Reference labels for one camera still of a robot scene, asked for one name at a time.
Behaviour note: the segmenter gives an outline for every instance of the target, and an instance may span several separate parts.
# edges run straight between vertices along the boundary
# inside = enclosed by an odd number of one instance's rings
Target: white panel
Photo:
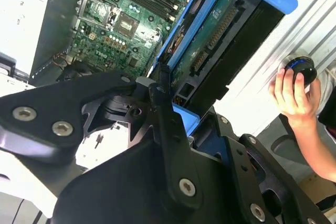
[[[48,0],[0,0],[0,51],[17,61],[27,74],[32,69]]]

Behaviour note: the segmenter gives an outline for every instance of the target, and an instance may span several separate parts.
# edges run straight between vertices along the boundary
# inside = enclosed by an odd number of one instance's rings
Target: metal sheet
[[[336,58],[336,0],[298,1],[298,8],[281,20],[214,104],[238,135],[258,135],[279,114],[268,86],[285,56],[306,51],[318,73]]]

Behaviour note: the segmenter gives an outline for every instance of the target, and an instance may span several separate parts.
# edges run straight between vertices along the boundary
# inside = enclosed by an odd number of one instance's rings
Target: chip
[[[137,63],[138,63],[138,60],[132,57],[132,59],[130,60],[129,65],[134,68],[135,65],[137,65]]]
[[[114,30],[128,38],[132,38],[137,30],[139,21],[121,12],[120,16],[114,26]]]

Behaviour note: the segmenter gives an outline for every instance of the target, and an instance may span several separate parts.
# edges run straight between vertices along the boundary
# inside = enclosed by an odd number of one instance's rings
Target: motherboard
[[[81,0],[69,56],[94,71],[145,75],[187,0]]]

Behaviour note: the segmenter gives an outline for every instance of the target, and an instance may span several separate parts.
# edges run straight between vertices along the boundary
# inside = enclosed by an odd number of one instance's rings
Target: person
[[[280,69],[269,86],[280,112],[288,118],[299,148],[307,163],[320,177],[336,182],[336,159],[321,141],[317,131],[316,111],[321,98],[320,81],[316,78],[305,93],[304,76],[292,69]]]

